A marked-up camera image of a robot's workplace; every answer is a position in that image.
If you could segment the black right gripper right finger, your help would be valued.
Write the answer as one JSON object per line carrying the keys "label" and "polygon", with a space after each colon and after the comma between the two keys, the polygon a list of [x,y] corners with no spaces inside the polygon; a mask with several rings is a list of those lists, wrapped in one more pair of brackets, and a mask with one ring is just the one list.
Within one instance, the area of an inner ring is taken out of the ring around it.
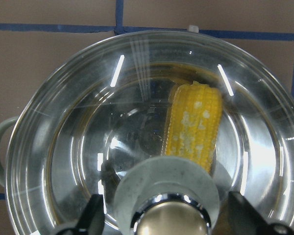
{"label": "black right gripper right finger", "polygon": [[274,230],[239,192],[230,191],[229,225],[235,235],[273,235]]}

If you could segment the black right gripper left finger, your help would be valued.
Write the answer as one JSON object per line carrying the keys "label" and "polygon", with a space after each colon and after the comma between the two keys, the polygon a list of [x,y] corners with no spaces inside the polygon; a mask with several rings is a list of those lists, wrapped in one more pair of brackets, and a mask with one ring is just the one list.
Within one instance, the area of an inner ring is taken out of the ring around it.
{"label": "black right gripper left finger", "polygon": [[101,235],[105,214],[103,195],[93,194],[75,226],[75,235]]}

